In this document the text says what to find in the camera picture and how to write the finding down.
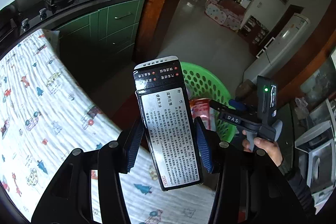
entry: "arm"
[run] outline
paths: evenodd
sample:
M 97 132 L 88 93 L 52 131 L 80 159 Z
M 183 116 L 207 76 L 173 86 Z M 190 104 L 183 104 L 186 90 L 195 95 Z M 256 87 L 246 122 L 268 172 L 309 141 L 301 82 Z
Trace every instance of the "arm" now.
M 259 148 L 264 149 L 276 166 L 279 167 L 281 173 L 293 189 L 307 217 L 315 215 L 316 208 L 314 207 L 314 200 L 311 196 L 310 188 L 307 186 L 306 181 L 303 179 L 298 168 L 290 170 L 289 165 L 282 158 L 278 144 L 276 142 L 271 143 L 261 138 L 255 138 L 254 144 Z M 243 140 L 243 146 L 244 151 L 251 152 L 250 142 L 248 140 Z

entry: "refrigerator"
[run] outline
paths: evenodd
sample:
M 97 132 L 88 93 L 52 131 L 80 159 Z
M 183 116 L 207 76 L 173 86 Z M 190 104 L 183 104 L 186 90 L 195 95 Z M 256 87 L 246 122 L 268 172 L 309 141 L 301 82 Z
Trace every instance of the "refrigerator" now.
M 256 84 L 258 75 L 270 77 L 271 75 L 268 73 L 272 70 L 272 65 L 279 62 L 288 53 L 309 25 L 308 18 L 295 13 L 278 36 L 272 37 L 256 55 L 257 60 L 244 71 L 244 81 L 249 79 Z

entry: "green plastic basket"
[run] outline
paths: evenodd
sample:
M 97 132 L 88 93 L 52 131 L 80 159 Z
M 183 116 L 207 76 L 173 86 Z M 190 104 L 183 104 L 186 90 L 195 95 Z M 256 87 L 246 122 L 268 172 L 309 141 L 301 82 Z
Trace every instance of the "green plastic basket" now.
M 192 97 L 212 98 L 228 106 L 231 95 L 223 83 L 208 70 L 187 62 L 181 62 L 184 81 L 193 90 Z M 236 127 L 217 119 L 215 111 L 216 131 L 222 141 L 230 142 L 235 135 Z

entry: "gas stove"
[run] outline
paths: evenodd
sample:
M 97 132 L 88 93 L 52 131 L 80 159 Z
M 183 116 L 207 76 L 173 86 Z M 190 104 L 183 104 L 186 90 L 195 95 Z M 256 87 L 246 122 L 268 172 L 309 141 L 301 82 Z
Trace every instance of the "gas stove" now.
M 36 5 L 34 5 L 32 17 L 26 18 L 21 22 L 21 33 L 25 33 L 29 29 L 37 26 L 42 21 L 47 18 L 50 18 L 60 12 L 63 12 L 69 8 L 72 8 L 77 5 L 81 5 L 83 3 L 89 2 L 92 0 L 44 0 Z

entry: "hand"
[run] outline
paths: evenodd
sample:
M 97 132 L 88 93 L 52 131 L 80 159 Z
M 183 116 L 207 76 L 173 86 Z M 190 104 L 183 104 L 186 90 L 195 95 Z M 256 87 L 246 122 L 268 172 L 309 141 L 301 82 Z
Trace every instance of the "hand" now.
M 280 148 L 277 142 L 271 143 L 265 139 L 256 137 L 254 138 L 254 144 L 257 147 L 265 150 L 267 154 L 269 155 L 269 157 L 274 161 L 276 166 L 278 167 L 280 166 L 280 164 L 282 163 L 282 155 L 281 155 Z M 244 146 L 244 151 L 251 152 L 250 142 L 248 140 L 246 139 L 243 140 L 243 146 Z

